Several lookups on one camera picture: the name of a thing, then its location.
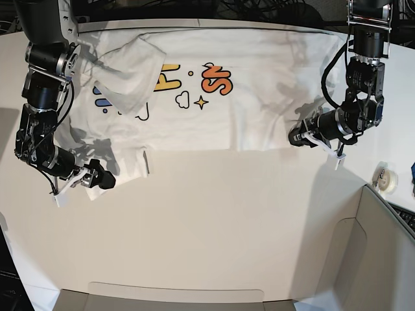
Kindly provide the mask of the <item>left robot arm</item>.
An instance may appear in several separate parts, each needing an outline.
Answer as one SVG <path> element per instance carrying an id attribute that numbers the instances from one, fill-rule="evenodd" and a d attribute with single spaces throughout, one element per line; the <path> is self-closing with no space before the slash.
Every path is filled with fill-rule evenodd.
<path id="1" fill-rule="evenodd" d="M 348 37 L 325 68 L 321 89 L 328 112 L 315 112 L 288 134 L 291 145 L 322 147 L 338 159 L 345 146 L 354 145 L 363 133 L 383 118 L 383 83 L 389 57 L 393 16 L 392 1 L 348 1 Z M 346 92 L 337 104 L 327 90 L 327 78 L 341 56 L 345 57 Z"/>

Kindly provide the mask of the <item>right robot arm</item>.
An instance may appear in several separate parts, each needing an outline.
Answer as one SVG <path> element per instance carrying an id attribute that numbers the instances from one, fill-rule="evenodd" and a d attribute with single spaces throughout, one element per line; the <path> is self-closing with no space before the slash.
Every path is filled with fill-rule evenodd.
<path id="1" fill-rule="evenodd" d="M 59 179 L 67 187 L 114 188 L 115 177 L 99 160 L 80 167 L 73 153 L 54 143 L 54 133 L 72 107 L 65 104 L 65 97 L 75 93 L 72 78 L 80 54 L 71 2 L 15 1 L 14 5 L 29 40 L 25 52 L 28 73 L 22 90 L 26 103 L 16 133 L 15 156 L 42 174 L 55 196 L 61 192 Z"/>

